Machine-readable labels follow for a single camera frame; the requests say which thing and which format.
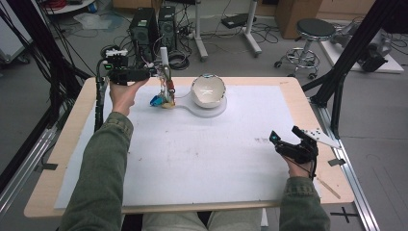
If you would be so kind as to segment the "white table mat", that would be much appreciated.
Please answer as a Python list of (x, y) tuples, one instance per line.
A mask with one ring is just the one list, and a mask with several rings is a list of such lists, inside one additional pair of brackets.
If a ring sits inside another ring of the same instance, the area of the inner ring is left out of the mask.
[(149, 102), (142, 87), (129, 115), (135, 129), (127, 155), (123, 204), (132, 206), (277, 202), (288, 167), (269, 135), (298, 143), (278, 86), (229, 86), (226, 109), (202, 118)]

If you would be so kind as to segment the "white round table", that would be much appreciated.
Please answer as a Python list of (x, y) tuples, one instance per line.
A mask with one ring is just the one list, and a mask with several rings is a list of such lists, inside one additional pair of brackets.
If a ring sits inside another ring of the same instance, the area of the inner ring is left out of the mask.
[(40, 5), (50, 14), (70, 13), (94, 5), (96, 0), (82, 0), (81, 4), (69, 4), (68, 0), (44, 0)]

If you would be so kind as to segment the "brown leather keychain with bear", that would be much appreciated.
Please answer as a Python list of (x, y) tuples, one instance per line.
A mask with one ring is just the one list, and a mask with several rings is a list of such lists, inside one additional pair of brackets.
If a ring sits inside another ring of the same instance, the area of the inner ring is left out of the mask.
[(166, 109), (173, 108), (175, 106), (175, 87), (171, 79), (171, 69), (168, 64), (164, 64), (162, 68), (163, 72), (163, 83), (164, 87), (164, 104), (163, 107)]

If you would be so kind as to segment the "brown cardboard box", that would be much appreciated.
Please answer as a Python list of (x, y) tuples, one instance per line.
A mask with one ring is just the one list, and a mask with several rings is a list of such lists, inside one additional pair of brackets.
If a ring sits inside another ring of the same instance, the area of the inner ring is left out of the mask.
[(283, 39), (295, 39), (298, 36), (296, 23), (300, 19), (315, 18), (322, 0), (279, 0), (275, 21)]

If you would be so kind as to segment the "black frame strut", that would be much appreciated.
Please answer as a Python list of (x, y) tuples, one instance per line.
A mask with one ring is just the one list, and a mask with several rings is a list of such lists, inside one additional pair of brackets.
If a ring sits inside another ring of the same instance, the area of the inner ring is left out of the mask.
[(375, 0), (334, 66), (323, 76), (301, 87), (303, 91), (308, 91), (319, 86), (318, 92), (311, 97), (312, 103), (319, 108), (326, 108), (328, 100), (333, 97), (329, 128), (336, 139), (340, 137), (339, 122), (344, 80), (354, 64), (363, 55), (364, 49), (368, 47), (375, 34), (390, 20), (404, 1)]
[(51, 104), (35, 129), (23, 143), (12, 160), (0, 174), (0, 193), (3, 193), (11, 184), (12, 178), (28, 157), (28, 151), (34, 146), (34, 141), (47, 127), (54, 125), (60, 116), (58, 110), (63, 103), (72, 104), (78, 97), (80, 89), (79, 80), (87, 80), (90, 75), (70, 62), (62, 53), (54, 40), (47, 23), (36, 9), (32, 0), (6, 0), (15, 13), (23, 28), (33, 40), (33, 45), (13, 25), (7, 14), (0, 9), (0, 17), (25, 46), (32, 57), (36, 60), (38, 69), (50, 84)]

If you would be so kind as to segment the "bunch of colourful key tags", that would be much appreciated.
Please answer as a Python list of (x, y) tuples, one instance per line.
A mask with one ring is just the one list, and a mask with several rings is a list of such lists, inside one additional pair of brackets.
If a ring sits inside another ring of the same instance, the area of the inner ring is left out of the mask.
[(155, 95), (149, 102), (149, 104), (153, 107), (159, 107), (166, 103), (166, 84), (165, 79), (160, 78), (161, 89), (160, 92)]

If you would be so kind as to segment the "aluminium rail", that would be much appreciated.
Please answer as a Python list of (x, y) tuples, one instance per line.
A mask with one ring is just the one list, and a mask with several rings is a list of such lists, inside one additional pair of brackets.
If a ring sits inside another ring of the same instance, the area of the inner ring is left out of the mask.
[(344, 160), (344, 164), (340, 164), (340, 168), (344, 173), (344, 177), (348, 182), (352, 192), (353, 192), (353, 204), (356, 208), (358, 218), (360, 219), (365, 231), (380, 231), (376, 218), (371, 210), (369, 202), (366, 199), (364, 191), (360, 185), (358, 177), (354, 171), (352, 163), (346, 153), (343, 142), (336, 137), (335, 132), (330, 128), (331, 115), (326, 108), (318, 106), (309, 99), (309, 103), (317, 116), (319, 125), (321, 126), (324, 133), (332, 139), (339, 148), (334, 148), (333, 152), (338, 160)]
[(19, 192), (30, 178), (42, 156), (51, 146), (57, 134), (56, 128), (45, 129), (34, 143), (27, 148), (27, 155), (16, 169), (5, 189), (0, 193), (0, 220), (4, 218)]

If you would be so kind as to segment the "thin wooden stick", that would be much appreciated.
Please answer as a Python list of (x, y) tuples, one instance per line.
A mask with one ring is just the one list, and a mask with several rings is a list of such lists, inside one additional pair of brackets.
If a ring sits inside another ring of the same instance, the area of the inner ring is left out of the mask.
[(334, 190), (332, 189), (327, 183), (325, 183), (323, 180), (321, 180), (319, 177), (317, 177), (317, 180), (328, 190), (330, 191), (334, 196), (336, 196), (338, 199), (341, 199), (341, 196)]

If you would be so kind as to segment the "white eggshell-shaped bowl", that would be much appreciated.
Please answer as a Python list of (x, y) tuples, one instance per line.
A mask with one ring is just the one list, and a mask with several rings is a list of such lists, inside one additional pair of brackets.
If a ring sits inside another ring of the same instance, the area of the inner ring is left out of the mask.
[(191, 84), (193, 102), (205, 109), (213, 109), (224, 99), (226, 87), (221, 78), (213, 74), (204, 74), (194, 79)]

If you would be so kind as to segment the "black round stool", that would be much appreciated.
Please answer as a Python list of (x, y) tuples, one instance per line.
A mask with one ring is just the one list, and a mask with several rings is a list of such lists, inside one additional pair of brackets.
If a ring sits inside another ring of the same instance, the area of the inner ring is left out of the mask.
[(279, 68), (283, 62), (287, 62), (293, 66), (293, 71), (289, 77), (294, 77), (299, 69), (307, 69), (310, 70), (308, 78), (313, 80), (319, 73), (320, 59), (311, 50), (311, 44), (330, 40), (335, 35), (336, 29), (331, 23), (318, 18), (300, 19), (296, 23), (295, 29), (299, 34), (295, 40), (304, 39), (304, 46), (289, 49), (279, 61), (274, 63), (274, 67)]

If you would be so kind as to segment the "flat black box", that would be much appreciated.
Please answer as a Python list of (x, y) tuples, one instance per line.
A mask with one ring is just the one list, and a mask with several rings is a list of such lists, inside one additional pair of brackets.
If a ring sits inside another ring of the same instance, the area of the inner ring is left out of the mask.
[(239, 13), (233, 16), (226, 16), (220, 22), (228, 29), (236, 27), (245, 27), (249, 18), (248, 13)]

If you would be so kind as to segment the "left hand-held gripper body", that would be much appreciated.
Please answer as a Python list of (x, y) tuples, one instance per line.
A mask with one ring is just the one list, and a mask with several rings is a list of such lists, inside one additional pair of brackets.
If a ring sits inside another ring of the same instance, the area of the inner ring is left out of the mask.
[(117, 50), (115, 48), (105, 51), (105, 59), (108, 59), (114, 66), (108, 71), (109, 79), (115, 84), (126, 86), (130, 82), (144, 81), (150, 78), (148, 69), (135, 68), (128, 65), (128, 50)]

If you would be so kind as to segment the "white key stand with pole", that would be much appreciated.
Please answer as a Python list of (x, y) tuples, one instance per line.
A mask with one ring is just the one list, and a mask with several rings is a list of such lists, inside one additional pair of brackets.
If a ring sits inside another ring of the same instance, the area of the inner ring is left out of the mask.
[[(166, 47), (161, 47), (160, 48), (160, 54), (161, 54), (161, 59), (162, 59), (162, 68), (164, 64), (169, 65), (169, 59), (168, 59), (168, 54), (167, 54), (167, 48)], [(175, 96), (175, 106), (170, 109), (175, 109), (175, 108), (182, 108), (187, 111), (189, 111), (191, 114), (194, 116), (198, 117), (203, 117), (203, 118), (211, 118), (215, 116), (221, 115), (227, 107), (227, 98), (224, 94), (224, 99), (221, 101), (221, 104), (213, 109), (205, 109), (197, 106), (191, 97), (191, 87), (189, 92), (184, 95), (184, 96)]]

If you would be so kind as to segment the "slim black computer tower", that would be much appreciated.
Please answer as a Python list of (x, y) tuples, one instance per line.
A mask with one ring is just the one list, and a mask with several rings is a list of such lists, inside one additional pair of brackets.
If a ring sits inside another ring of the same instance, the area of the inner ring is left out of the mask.
[(158, 25), (162, 46), (165, 46), (168, 51), (176, 49), (175, 24), (175, 8), (173, 6), (161, 6), (158, 17)]

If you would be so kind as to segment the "large black computer tower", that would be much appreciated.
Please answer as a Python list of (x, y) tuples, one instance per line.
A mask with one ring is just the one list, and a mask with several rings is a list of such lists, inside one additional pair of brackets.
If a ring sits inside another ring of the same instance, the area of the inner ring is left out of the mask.
[(153, 8), (138, 8), (129, 26), (136, 65), (153, 63), (158, 52), (159, 30)]

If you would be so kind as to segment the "black tape cross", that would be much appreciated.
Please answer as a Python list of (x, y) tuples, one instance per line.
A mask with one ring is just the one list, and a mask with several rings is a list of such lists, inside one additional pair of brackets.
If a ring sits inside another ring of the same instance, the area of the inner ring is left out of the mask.
[(356, 213), (350, 213), (348, 212), (345, 207), (342, 207), (342, 210), (340, 212), (331, 212), (331, 216), (336, 216), (336, 217), (343, 217), (346, 223), (350, 223), (351, 218), (358, 218), (359, 215)]

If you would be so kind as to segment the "clear plastic bag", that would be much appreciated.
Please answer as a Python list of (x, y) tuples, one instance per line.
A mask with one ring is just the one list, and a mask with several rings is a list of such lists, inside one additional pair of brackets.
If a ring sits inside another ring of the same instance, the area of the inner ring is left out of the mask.
[(111, 31), (121, 26), (123, 18), (114, 13), (80, 13), (73, 17), (79, 22), (84, 30), (108, 30)]

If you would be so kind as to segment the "person's left hand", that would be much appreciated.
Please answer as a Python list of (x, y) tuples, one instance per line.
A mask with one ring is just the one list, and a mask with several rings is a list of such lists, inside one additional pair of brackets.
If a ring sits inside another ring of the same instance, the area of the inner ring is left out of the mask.
[(110, 97), (113, 103), (112, 111), (128, 116), (131, 107), (135, 104), (137, 91), (146, 83), (147, 80), (135, 82), (129, 86), (110, 83)]

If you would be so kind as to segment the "person's leg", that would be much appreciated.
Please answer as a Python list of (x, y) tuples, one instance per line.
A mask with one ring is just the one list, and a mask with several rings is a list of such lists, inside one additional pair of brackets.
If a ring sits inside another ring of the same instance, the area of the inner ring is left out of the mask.
[(208, 231), (196, 212), (153, 213), (142, 217), (142, 231)]
[(209, 231), (260, 231), (261, 209), (215, 211), (207, 223)]

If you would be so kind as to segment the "white panel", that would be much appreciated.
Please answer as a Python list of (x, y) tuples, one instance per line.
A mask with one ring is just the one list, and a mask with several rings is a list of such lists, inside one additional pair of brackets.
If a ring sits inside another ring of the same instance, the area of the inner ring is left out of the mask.
[[(6, 0), (0, 0), (0, 13), (11, 21), (16, 30), (31, 43), (33, 40)], [(0, 64), (9, 64), (25, 49), (15, 32), (0, 16)]]

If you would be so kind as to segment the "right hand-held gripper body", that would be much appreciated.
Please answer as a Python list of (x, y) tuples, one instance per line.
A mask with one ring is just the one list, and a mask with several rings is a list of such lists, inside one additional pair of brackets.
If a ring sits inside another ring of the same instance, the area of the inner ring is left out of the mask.
[(275, 145), (275, 151), (281, 156), (293, 159), (298, 164), (305, 164), (317, 159), (319, 154), (318, 142), (340, 149), (341, 146), (324, 134), (319, 128), (314, 130), (301, 129), (304, 133), (299, 144), (281, 141)]

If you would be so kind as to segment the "person's left leg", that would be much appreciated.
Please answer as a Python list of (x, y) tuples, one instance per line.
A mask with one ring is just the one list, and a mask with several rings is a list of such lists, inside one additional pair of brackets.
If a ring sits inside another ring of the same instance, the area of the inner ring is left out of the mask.
[(196, 212), (153, 213), (142, 217), (142, 231), (208, 231)]

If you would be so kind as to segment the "person's right hand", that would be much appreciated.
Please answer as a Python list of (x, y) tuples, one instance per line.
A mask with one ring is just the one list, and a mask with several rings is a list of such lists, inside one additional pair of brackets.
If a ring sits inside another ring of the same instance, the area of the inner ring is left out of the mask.
[(312, 169), (314, 167), (313, 162), (298, 164), (293, 159), (284, 156), (283, 160), (287, 163), (289, 168), (289, 175), (291, 177), (305, 177), (310, 178), (312, 176)]

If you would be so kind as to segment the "white platform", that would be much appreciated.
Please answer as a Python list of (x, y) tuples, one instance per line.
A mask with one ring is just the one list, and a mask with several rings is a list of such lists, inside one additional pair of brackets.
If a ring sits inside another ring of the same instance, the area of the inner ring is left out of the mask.
[[(353, 19), (348, 25), (337, 25), (336, 33), (329, 41), (322, 41), (323, 48), (329, 62), (334, 65), (340, 58), (345, 47), (351, 41), (361, 24), (361, 20)], [(360, 72), (402, 73), (404, 69), (391, 57), (392, 41), (380, 29), (364, 48), (363, 55), (351, 68)]]

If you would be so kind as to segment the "person's right leg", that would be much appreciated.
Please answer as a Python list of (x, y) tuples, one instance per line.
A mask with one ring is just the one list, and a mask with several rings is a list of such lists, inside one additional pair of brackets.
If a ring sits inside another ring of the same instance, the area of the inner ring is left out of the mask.
[(209, 231), (260, 231), (261, 209), (215, 211), (207, 223)]

